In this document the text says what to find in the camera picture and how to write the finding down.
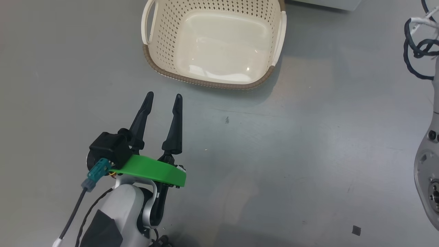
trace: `black square marker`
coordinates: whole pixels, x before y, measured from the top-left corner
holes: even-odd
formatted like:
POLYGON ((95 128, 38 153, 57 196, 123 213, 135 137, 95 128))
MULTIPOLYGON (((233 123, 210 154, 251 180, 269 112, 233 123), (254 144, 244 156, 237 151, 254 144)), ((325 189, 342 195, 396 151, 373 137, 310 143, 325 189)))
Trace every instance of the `black square marker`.
POLYGON ((359 236, 361 234, 361 227, 358 227, 358 226, 354 225, 352 227, 352 233, 357 235, 357 236, 359 236))

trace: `basket handle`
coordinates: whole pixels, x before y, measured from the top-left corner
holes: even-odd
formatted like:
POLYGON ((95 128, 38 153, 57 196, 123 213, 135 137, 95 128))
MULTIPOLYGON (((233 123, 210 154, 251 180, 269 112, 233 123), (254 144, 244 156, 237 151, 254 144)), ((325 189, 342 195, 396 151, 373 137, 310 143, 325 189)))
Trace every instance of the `basket handle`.
POLYGON ((151 44, 152 41, 152 33, 154 32, 154 25, 155 25, 155 18, 157 17, 158 12, 158 1, 157 0, 148 0, 146 3, 146 6, 143 10, 142 14, 142 41, 145 45, 151 44), (149 38, 146 36, 146 27, 147 27, 147 21, 148 21, 148 15, 151 11, 152 4, 155 3, 155 9, 154 9, 154 17, 152 19, 151 24, 151 31, 149 32, 149 38))

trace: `gray table surface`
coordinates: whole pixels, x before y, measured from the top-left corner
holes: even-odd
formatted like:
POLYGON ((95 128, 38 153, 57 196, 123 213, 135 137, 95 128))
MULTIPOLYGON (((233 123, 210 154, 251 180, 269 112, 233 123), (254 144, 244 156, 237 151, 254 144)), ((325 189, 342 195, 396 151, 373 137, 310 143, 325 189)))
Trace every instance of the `gray table surface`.
MULTIPOLYGON (((155 101, 144 155, 158 158, 184 98, 187 186, 159 228, 176 246, 435 246, 413 160, 433 88, 403 62, 419 1, 364 0, 353 13, 287 5, 275 73, 252 91, 157 74, 142 53, 144 0, 6 0, 0 7, 1 246, 51 246, 80 194, 89 144, 155 101), (351 233, 353 225, 361 235, 351 233)), ((417 38, 431 30, 422 29, 417 38)), ((414 62, 432 74, 428 58, 414 62)), ((73 246, 87 194, 64 246, 73 246)))

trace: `basket bottom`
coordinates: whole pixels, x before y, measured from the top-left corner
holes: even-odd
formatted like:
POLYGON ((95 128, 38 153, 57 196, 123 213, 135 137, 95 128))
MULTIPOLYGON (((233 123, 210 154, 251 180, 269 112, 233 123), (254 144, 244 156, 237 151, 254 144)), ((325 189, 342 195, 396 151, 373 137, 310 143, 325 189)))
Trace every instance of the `basket bottom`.
POLYGON ((262 19, 226 11, 186 14, 177 37, 175 65, 187 77, 250 84, 271 65, 273 31, 262 19))

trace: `perforated basket wall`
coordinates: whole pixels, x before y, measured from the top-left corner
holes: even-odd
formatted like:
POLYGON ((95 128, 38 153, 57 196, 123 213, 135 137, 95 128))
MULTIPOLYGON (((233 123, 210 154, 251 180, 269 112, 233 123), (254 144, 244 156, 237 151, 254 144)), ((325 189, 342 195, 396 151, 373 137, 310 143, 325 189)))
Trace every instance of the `perforated basket wall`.
POLYGON ((279 32, 279 21, 284 11, 284 0, 159 0, 154 26, 154 38, 144 44, 144 55, 149 65, 164 76, 208 87, 249 89, 259 86, 273 72, 271 65, 279 32), (197 80, 179 75, 175 66, 176 40, 180 24, 186 13, 192 10, 229 11, 258 17, 266 21, 272 30, 272 47, 266 74, 251 84, 224 84, 197 80))

